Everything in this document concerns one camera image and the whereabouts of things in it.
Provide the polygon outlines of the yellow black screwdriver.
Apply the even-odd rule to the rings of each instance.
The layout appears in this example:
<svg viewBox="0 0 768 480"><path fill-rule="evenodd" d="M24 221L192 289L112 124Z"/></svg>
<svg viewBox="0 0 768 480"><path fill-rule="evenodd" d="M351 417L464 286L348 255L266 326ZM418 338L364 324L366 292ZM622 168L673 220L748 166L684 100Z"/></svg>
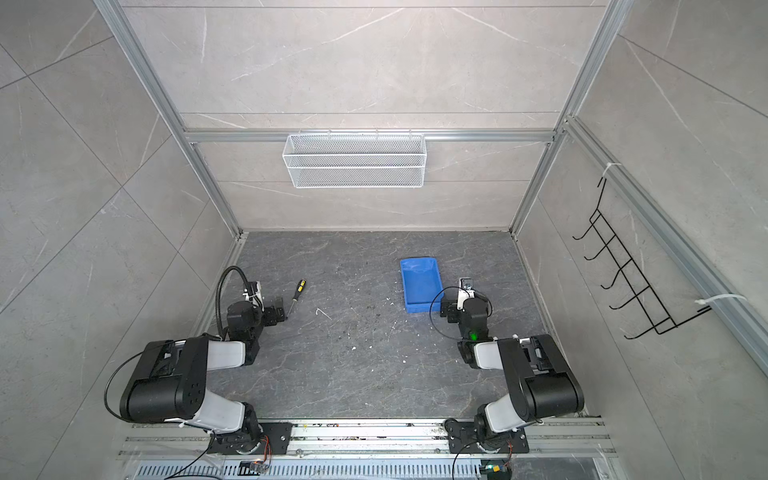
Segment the yellow black screwdriver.
<svg viewBox="0 0 768 480"><path fill-rule="evenodd" d="M297 283L295 291L294 291L294 294L292 296L288 312L286 313L286 317L287 318L290 317L290 315L292 314L292 312L295 309L296 305L298 304L299 298L301 297L302 293L304 292L305 287L306 287L306 280L305 279L301 279Z"/></svg>

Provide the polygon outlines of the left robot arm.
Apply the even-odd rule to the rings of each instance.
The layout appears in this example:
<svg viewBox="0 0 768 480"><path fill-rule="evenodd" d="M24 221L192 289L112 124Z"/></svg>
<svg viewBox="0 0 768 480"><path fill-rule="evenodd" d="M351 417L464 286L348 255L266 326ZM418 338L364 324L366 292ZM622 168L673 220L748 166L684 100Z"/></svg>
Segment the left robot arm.
<svg viewBox="0 0 768 480"><path fill-rule="evenodd" d="M212 371L252 365L263 329L284 320L280 297L265 307L243 300L227 308L228 340L200 335L148 343L121 395L119 416L127 423L176 423L206 430L213 435L212 453L286 453L290 423L262 424L251 404L207 387Z"/></svg>

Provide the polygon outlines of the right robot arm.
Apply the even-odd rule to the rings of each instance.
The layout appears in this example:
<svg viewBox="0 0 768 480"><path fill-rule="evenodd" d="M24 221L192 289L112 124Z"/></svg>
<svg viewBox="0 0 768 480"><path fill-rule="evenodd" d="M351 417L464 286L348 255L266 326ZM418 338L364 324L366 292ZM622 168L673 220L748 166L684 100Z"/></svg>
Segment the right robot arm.
<svg viewBox="0 0 768 480"><path fill-rule="evenodd" d="M523 442L524 428L550 417L580 412L584 393L549 334L497 339L490 335L490 302L443 295L439 315L458 326L457 348L465 364L503 373L507 393L481 405L472 422L445 421L467 451L495 452Z"/></svg>

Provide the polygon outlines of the blue plastic bin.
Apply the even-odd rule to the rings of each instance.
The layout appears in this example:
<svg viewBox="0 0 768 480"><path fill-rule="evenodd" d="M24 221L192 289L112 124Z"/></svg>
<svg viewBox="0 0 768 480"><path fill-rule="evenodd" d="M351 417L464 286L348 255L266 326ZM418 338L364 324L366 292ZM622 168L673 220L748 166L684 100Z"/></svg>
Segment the blue plastic bin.
<svg viewBox="0 0 768 480"><path fill-rule="evenodd" d="M428 312L443 295L437 260L433 257L405 258L400 261L400 271L406 312Z"/></svg>

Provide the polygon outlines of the small white debris stick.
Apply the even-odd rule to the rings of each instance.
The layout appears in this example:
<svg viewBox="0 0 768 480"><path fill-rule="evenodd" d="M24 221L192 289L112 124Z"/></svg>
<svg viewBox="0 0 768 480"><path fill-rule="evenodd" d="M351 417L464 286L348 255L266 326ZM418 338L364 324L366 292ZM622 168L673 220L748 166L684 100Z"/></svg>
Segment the small white debris stick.
<svg viewBox="0 0 768 480"><path fill-rule="evenodd" d="M332 317L330 317L330 316L329 316L329 315L328 315L328 314L327 314L325 311L323 311L323 310L322 310L322 309L320 309L320 308L316 308L316 310L315 310L315 315L318 315L318 316L319 316L319 315L322 315L322 316L324 316L325 318L327 318L327 319L329 319L329 320L332 320Z"/></svg>

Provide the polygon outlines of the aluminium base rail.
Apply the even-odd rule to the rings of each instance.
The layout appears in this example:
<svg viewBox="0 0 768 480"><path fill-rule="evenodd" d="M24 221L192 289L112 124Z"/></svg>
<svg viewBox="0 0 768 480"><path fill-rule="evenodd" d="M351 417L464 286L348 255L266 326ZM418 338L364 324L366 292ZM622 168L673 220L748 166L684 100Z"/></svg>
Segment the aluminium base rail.
<svg viewBox="0 0 768 480"><path fill-rule="evenodd" d="M603 419L565 417L529 425L497 448L480 447L473 428L444 428L442 419L267 419L275 458L616 458Z"/></svg>

